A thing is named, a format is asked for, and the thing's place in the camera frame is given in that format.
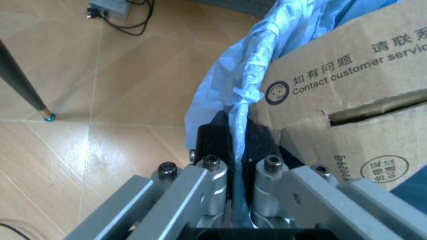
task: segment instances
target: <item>smiley face logo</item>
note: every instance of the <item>smiley face logo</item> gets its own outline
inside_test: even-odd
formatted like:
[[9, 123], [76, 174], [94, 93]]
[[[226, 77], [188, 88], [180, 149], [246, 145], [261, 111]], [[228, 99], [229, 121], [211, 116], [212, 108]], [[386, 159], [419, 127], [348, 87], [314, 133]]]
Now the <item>smiley face logo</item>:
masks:
[[289, 85], [285, 81], [276, 81], [265, 91], [265, 101], [270, 105], [283, 103], [289, 96]]

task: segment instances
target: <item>blue plastic bag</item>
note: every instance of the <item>blue plastic bag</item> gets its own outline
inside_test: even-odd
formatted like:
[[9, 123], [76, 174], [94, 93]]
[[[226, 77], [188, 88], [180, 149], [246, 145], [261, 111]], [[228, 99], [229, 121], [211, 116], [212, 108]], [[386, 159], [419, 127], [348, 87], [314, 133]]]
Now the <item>blue plastic bag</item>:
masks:
[[249, 227], [241, 158], [249, 105], [263, 98], [259, 91], [270, 62], [321, 37], [337, 26], [397, 0], [278, 0], [248, 35], [227, 49], [198, 87], [185, 115], [185, 144], [196, 146], [199, 126], [218, 111], [228, 114], [235, 160], [233, 223]]

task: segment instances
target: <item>electrical cord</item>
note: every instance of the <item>electrical cord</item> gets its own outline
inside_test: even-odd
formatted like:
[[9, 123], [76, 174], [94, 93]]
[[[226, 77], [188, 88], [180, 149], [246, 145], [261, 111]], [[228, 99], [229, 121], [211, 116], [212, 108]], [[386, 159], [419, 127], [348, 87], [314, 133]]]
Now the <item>electrical cord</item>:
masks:
[[125, 1], [128, 3], [131, 3], [133, 5], [144, 5], [147, 2], [147, 0], [144, 0], [142, 2], [136, 2], [136, 1], [131, 1], [131, 0], [125, 0]]
[[[102, 18], [108, 25], [119, 30], [120, 32], [123, 32], [123, 33], [131, 35], [131, 36], [141, 36], [145, 32], [145, 30], [147, 28], [147, 24], [148, 24], [151, 16], [153, 15], [155, 0], [151, 0], [151, 2], [150, 2], [150, 0], [143, 0], [142, 2], [135, 2], [132, 0], [126, 0], [126, 2], [134, 4], [134, 5], [144, 5], [145, 3], [147, 3], [149, 10], [148, 10], [148, 15], [145, 18], [145, 20], [138, 23], [138, 24], [130, 25], [130, 26], [117, 25], [117, 24], [112, 23], [108, 19], [109, 13], [107, 10], [105, 10], [103, 12], [103, 14], [101, 14], [97, 8], [92, 8], [92, 7], [87, 9], [87, 17], [88, 18]], [[139, 31], [139, 32], [135, 33], [135, 32], [128, 31], [128, 29], [135, 29], [135, 28], [139, 28], [139, 27], [142, 27], [141, 31]]]
[[23, 234], [21, 231], [14, 228], [13, 226], [7, 225], [6, 223], [2, 223], [2, 222], [0, 222], [0, 226], [5, 227], [5, 228], [13, 231], [14, 233], [18, 234], [19, 236], [21, 236], [25, 240], [31, 240], [29, 237], [27, 237], [25, 234]]

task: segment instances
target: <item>gray fabric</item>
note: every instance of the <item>gray fabric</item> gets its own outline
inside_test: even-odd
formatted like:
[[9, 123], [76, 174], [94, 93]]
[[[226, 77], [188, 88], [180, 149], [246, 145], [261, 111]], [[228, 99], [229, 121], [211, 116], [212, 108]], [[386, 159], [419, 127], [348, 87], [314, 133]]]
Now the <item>gray fabric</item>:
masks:
[[276, 0], [194, 0], [218, 7], [233, 9], [256, 17], [264, 17]]

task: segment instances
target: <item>chair leg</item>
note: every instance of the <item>chair leg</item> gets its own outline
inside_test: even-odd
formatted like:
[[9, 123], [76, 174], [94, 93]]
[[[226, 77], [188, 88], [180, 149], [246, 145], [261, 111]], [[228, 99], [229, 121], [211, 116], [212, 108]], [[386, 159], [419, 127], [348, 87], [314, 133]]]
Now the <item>chair leg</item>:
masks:
[[9, 50], [0, 39], [0, 77], [11, 86], [27, 103], [33, 106], [46, 120], [52, 122], [55, 119], [53, 114], [37, 94], [33, 85], [25, 76], [20, 66], [17, 64]]

